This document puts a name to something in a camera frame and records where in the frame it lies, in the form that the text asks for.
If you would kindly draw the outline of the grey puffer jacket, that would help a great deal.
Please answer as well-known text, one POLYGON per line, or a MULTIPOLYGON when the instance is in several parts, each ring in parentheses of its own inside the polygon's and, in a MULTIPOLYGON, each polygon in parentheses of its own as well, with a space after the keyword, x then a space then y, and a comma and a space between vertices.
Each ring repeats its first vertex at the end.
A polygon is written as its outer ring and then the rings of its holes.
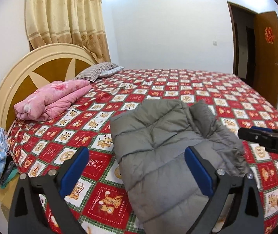
POLYGON ((123 184, 146 233, 186 233, 208 202, 184 159, 187 147, 231 176, 250 171, 242 141, 202 101, 145 100, 110 125, 123 184))

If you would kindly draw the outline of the red patchwork bedspread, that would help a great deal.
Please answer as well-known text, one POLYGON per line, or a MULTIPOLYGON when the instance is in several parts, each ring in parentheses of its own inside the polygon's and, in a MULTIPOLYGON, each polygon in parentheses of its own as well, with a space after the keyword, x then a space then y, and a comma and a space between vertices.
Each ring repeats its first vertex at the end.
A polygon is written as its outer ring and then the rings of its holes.
POLYGON ((109 119, 146 99, 204 101, 229 130, 251 126, 278 129, 278 111, 232 74, 190 70, 123 70, 92 89, 51 121, 16 121, 10 153, 20 172, 44 175, 80 146, 89 162, 66 197, 87 233, 143 233, 131 210, 113 152, 109 119))

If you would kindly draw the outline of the pink folded quilt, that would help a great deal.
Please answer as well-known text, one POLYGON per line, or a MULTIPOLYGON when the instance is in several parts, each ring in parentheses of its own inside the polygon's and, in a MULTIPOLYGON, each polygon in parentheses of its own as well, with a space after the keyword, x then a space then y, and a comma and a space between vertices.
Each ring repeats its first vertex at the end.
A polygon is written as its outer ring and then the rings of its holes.
POLYGON ((91 90, 88 80, 54 81, 35 90, 14 105, 16 117, 26 121, 48 121, 66 111, 91 90))

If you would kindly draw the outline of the brown wooden door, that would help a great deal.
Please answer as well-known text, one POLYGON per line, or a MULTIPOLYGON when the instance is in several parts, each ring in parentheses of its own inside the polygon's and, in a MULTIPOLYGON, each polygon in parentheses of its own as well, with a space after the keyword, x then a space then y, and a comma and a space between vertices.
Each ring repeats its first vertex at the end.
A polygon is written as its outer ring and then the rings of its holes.
POLYGON ((278 105, 278 16, 274 11, 256 14, 255 33, 255 72, 253 88, 272 106, 278 105), (275 35, 274 43, 265 40, 264 29, 271 27, 275 35))

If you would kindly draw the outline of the red door decoration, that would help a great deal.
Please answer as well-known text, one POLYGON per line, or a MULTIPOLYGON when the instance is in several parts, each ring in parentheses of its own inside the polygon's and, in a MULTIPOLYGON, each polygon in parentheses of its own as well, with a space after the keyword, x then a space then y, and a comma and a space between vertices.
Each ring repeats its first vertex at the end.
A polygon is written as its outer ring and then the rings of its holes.
POLYGON ((273 44, 274 43, 274 39, 275 39, 275 35, 273 34, 273 30, 271 27, 266 27, 264 29, 264 36, 265 36, 265 40, 267 43, 269 44, 273 44))

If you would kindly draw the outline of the striped pillow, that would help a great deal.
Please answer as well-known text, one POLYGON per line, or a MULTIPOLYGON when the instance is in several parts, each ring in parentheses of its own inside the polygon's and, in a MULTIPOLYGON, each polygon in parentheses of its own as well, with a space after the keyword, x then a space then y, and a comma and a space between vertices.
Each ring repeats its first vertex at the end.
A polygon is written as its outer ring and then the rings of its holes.
POLYGON ((92 65, 85 70, 81 71, 74 79, 76 80, 88 80, 94 82, 100 76, 103 71, 108 71, 118 67, 115 63, 102 62, 96 65, 92 65))

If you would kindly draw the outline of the cream round headboard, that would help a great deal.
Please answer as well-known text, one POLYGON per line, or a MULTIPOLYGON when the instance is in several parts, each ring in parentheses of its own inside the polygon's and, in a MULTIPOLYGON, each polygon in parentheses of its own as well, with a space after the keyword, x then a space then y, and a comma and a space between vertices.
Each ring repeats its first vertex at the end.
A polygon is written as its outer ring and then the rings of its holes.
POLYGON ((89 51, 73 44, 49 44, 31 51, 0 84, 0 127, 9 129, 16 118, 14 105, 35 90, 53 81, 73 79, 96 63, 89 51))

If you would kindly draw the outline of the light blue pillow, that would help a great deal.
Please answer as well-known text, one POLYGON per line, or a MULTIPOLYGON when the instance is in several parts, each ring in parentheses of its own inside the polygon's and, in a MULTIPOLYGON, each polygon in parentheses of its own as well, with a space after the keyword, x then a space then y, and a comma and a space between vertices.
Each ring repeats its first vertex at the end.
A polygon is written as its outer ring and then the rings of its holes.
POLYGON ((107 70, 107 71, 102 71, 99 75, 99 78, 108 78, 108 77, 111 77, 113 76, 114 74, 122 71, 124 69, 123 66, 117 66, 115 68, 112 68, 110 70, 107 70))

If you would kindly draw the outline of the beige patterned curtain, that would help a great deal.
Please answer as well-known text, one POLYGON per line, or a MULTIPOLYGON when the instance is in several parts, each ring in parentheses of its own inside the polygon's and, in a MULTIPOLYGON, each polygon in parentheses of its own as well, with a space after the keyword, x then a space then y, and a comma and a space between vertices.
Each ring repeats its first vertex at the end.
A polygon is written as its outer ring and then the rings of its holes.
POLYGON ((110 61, 102 0, 26 0, 25 25, 32 48, 68 43, 98 62, 110 61))

